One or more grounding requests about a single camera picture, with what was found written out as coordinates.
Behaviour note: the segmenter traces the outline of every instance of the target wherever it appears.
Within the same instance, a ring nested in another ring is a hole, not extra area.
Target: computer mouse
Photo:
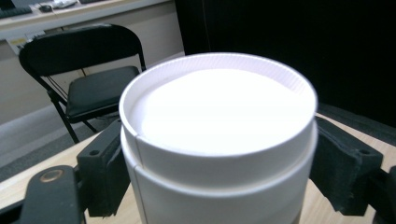
[[[43,5],[38,8],[41,12],[51,12],[52,11],[52,6],[50,5]]]

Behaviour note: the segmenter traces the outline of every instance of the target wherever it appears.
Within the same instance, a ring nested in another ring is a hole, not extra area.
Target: desk
[[[82,21],[89,21],[117,13],[152,6],[170,0],[106,0],[41,13],[32,7],[33,13],[0,20],[0,40],[37,31],[46,31]]]
[[[351,133],[364,143],[375,148],[384,154],[382,168],[389,171],[391,166],[396,165],[396,147],[387,143],[374,139],[373,137],[353,130],[332,119],[327,119],[343,130]],[[55,165],[71,165],[77,164],[77,154],[87,146],[95,136],[59,153],[58,155],[42,161],[38,165],[13,176],[12,178],[0,183],[0,208],[15,203],[24,197],[26,186],[29,179],[36,173]],[[332,210],[332,206],[326,198],[318,191],[311,180],[305,192],[304,207],[302,211],[301,224],[371,224],[374,217],[374,209],[369,207],[365,217],[344,217],[340,213]],[[125,197],[120,205],[120,209],[115,217],[89,217],[86,215],[89,224],[95,223],[141,223],[139,213],[134,200],[134,193],[131,187],[128,188]]]

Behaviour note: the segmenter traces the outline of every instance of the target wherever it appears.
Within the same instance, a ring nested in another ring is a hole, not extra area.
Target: paper cup
[[[282,63],[233,53],[155,66],[120,99],[144,223],[292,223],[318,138],[317,97]]]

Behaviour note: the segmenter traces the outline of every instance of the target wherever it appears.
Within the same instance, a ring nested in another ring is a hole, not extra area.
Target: chair backrest
[[[134,32],[118,25],[96,24],[38,36],[25,44],[19,58],[23,69],[37,80],[136,54],[141,69],[146,70]]]

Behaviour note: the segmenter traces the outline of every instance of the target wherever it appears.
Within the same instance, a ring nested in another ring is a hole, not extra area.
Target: chair seat
[[[117,111],[123,90],[138,74],[136,67],[127,66],[77,78],[69,86],[67,118],[74,123],[95,111],[101,111],[96,116]]]

